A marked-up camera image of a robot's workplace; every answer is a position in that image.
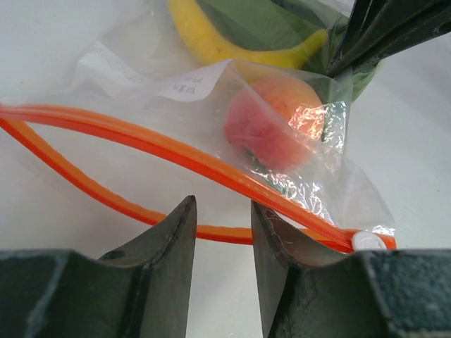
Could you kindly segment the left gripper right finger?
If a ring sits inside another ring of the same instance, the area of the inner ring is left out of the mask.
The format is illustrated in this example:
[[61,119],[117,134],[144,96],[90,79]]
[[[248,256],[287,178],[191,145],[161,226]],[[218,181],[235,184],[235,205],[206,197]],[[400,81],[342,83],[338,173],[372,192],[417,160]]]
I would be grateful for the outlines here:
[[344,254],[252,203],[265,337],[449,337],[450,251]]

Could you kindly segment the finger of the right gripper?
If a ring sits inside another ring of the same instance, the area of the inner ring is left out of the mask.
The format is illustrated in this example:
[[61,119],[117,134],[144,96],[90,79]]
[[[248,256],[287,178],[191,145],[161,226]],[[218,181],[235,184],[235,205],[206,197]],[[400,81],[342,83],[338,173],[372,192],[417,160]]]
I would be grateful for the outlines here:
[[326,74],[364,68],[450,32],[449,1],[356,1]]

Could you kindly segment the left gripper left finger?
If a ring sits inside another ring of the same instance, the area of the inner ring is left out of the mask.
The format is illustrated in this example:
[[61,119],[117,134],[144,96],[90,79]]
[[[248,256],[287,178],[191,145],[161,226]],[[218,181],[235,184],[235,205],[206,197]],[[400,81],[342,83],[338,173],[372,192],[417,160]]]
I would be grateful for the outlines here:
[[72,249],[1,252],[2,337],[184,337],[197,228],[186,197],[99,259]]

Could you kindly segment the green fake lettuce leaf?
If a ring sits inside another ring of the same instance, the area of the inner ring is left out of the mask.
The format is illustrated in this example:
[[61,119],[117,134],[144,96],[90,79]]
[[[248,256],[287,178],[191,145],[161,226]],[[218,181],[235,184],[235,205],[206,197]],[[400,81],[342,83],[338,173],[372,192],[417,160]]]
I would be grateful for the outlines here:
[[198,1],[214,27],[232,43],[252,51],[294,47],[317,30],[328,41],[301,67],[325,75],[345,37],[353,1]]

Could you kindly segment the orange fake peach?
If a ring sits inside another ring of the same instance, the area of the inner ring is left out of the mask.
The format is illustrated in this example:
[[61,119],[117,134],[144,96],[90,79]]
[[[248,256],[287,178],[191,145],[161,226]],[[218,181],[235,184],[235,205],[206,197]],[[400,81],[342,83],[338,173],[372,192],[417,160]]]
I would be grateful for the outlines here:
[[291,77],[266,77],[231,100],[223,127],[236,149],[252,153],[265,168],[286,173],[307,160],[297,140],[321,138],[325,108],[314,89]]

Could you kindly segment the clear zip top bag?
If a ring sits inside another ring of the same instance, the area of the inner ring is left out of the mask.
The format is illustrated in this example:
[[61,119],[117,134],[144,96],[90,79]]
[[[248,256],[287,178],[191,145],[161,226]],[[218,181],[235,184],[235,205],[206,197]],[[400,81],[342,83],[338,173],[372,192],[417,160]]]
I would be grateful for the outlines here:
[[[233,58],[203,65],[167,3],[1,2],[1,224],[99,211],[152,225],[171,198],[196,194],[203,239],[250,243],[254,199],[339,251],[395,248],[390,211],[345,157],[352,102],[376,66],[328,77]],[[321,138],[298,136],[309,157],[286,173],[223,133],[232,98],[266,77],[306,82],[325,108]]]

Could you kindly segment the yellow fake chili pepper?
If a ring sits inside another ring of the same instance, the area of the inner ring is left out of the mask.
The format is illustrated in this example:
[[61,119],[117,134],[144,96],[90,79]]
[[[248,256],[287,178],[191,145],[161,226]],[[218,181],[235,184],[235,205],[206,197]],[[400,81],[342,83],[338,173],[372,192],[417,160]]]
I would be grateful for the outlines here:
[[203,65],[237,59],[303,68],[329,41],[327,29],[272,1],[168,1],[175,29]]

